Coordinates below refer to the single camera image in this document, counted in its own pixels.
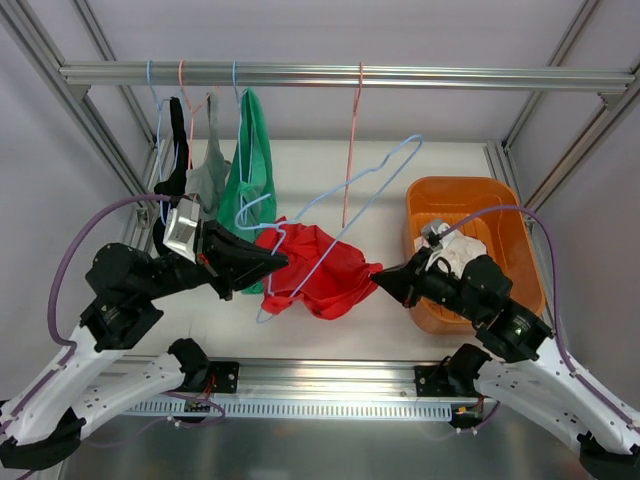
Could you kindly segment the white tank top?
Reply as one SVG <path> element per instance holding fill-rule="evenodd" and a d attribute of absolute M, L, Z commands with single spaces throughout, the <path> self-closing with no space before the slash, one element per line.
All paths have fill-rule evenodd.
<path fill-rule="evenodd" d="M 449 265 L 449 267 L 444 266 L 444 272 L 451 272 L 455 277 L 460 278 L 470 261 L 486 254 L 487 248 L 482 241 L 463 235 L 456 230 L 440 241 L 436 252 L 431 255 L 426 264 L 426 270 L 442 258 Z"/>

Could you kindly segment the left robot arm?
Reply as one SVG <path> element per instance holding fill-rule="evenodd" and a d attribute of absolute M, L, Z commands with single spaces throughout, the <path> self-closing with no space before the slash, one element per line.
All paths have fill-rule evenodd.
<path fill-rule="evenodd" d="M 141 370 L 102 387 L 93 380 L 161 319 L 154 301 L 202 285 L 223 300 L 288 264 L 215 220 L 171 220 L 157 258 L 121 243 L 96 254 L 85 279 L 95 293 L 65 345 L 27 390 L 1 405 L 1 464 L 46 470 L 95 430 L 155 395 L 205 387 L 210 361 L 192 339 L 174 341 Z"/>

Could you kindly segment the red tank top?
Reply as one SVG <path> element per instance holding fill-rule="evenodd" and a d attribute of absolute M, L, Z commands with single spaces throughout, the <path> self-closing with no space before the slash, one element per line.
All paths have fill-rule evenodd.
<path fill-rule="evenodd" d="M 336 240 L 317 225 L 267 228 L 256 244 L 287 256 L 289 264 L 263 280 L 261 309 L 279 315 L 302 303 L 315 317 L 336 320 L 377 288 L 371 276 L 383 270 L 358 248 Z"/>

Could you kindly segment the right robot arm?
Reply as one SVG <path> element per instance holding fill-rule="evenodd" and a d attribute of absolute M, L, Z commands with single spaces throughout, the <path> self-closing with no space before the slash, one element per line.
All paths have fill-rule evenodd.
<path fill-rule="evenodd" d="M 488 396 L 519 412 L 579 455 L 595 479 L 639 476 L 639 413 L 563 347 L 560 337 L 511 297 L 512 282 L 487 255 L 461 275 L 421 249 L 372 280 L 405 307 L 422 298 L 469 320 L 478 346 L 461 346 L 445 364 L 456 395 Z"/>

